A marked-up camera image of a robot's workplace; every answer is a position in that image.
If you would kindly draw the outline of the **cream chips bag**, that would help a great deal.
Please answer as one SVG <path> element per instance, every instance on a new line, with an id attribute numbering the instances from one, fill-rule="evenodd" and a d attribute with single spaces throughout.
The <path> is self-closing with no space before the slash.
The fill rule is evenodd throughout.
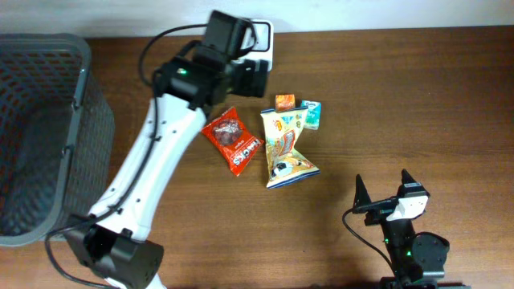
<path id="1" fill-rule="evenodd" d="M 268 189 L 290 185 L 320 173 L 316 165 L 295 149 L 307 114 L 307 107 L 282 112 L 275 109 L 261 111 L 269 174 L 266 185 Z"/>

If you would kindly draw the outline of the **red snack bag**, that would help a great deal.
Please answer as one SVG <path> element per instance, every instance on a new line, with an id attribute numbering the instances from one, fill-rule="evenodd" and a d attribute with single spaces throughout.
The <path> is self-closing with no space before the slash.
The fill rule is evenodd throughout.
<path id="1" fill-rule="evenodd" d="M 235 176 L 241 174 L 263 144 L 262 140 L 248 132 L 235 107 L 211 121 L 201 133 L 219 150 Z"/>

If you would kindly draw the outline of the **orange tissue pack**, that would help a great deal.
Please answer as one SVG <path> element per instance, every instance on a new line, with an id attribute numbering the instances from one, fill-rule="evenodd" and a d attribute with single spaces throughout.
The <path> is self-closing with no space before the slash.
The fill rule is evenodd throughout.
<path id="1" fill-rule="evenodd" d="M 283 94 L 275 96 L 275 110 L 283 112 L 296 107 L 296 98 L 294 94 Z"/>

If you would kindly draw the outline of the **teal tissue pack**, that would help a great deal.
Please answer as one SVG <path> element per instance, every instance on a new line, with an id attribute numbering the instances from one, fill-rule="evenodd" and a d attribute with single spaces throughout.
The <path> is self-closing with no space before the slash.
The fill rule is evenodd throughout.
<path id="1" fill-rule="evenodd" d="M 320 127 L 321 103 L 311 100 L 302 100 L 301 106 L 308 108 L 304 127 L 311 130 L 318 130 Z"/>

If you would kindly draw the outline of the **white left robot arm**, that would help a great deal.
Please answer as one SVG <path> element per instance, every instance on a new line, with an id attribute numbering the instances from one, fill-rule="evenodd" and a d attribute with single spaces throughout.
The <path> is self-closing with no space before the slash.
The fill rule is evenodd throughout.
<path id="1" fill-rule="evenodd" d="M 164 249 L 148 239 L 161 196 L 211 109 L 230 94 L 262 97 L 274 27 L 214 11 L 201 39 L 157 68 L 145 123 L 112 183 L 88 214 L 63 230 L 98 288 L 159 288 Z"/>

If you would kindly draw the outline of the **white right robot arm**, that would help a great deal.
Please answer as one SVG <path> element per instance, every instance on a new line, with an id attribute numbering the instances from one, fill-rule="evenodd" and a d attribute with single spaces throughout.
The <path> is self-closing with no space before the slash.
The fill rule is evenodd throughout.
<path id="1" fill-rule="evenodd" d="M 393 275 L 381 278 L 380 288 L 465 288 L 462 283 L 440 283 L 450 243 L 431 232 L 416 232 L 413 220 L 422 216 L 430 198 L 422 183 L 406 169 L 401 171 L 397 193 L 372 201 L 360 175 L 356 175 L 353 207 L 344 212 L 342 222 L 347 230 L 366 246 L 379 253 Z M 380 226 L 386 253 L 366 241 L 346 222 L 348 214 L 364 214 L 366 226 Z"/>

